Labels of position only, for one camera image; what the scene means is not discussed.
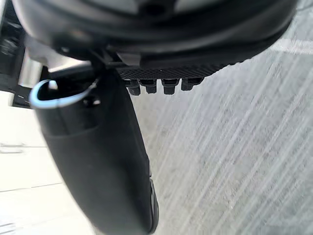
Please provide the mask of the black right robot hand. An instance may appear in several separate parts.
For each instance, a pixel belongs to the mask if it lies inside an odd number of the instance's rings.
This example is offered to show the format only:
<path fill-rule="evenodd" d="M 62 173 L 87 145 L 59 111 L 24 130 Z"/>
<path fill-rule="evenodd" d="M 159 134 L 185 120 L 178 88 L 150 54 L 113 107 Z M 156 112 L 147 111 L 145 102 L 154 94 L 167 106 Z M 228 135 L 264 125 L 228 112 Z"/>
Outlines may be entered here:
<path fill-rule="evenodd" d="M 295 0 L 15 0 L 34 60 L 84 61 L 30 92 L 44 139 L 97 234 L 151 235 L 159 208 L 131 101 L 145 87 L 184 91 L 263 52 L 288 29 Z"/>

